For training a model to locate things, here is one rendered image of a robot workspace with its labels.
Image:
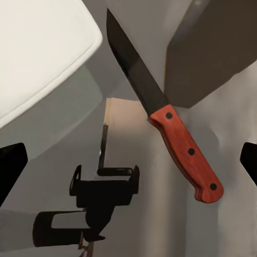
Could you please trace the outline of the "parer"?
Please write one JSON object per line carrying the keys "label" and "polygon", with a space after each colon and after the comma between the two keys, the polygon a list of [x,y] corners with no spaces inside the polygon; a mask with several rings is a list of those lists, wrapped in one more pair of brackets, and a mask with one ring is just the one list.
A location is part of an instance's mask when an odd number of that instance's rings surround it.
{"label": "parer", "polygon": [[180,166],[199,187],[200,200],[218,201],[224,192],[222,184],[109,9],[107,29],[116,53],[150,111],[149,118],[163,129]]}

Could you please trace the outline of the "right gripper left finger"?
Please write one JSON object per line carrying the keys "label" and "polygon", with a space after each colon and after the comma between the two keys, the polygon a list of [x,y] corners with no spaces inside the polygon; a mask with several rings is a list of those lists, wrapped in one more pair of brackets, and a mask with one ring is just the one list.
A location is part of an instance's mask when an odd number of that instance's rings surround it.
{"label": "right gripper left finger", "polygon": [[28,162],[24,143],[0,148],[0,206]]}

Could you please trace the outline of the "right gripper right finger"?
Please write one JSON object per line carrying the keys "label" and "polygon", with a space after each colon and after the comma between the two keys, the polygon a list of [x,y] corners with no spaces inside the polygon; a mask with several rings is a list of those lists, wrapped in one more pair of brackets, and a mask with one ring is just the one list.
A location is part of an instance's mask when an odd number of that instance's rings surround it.
{"label": "right gripper right finger", "polygon": [[257,145],[250,142],[244,143],[240,161],[257,186]]}

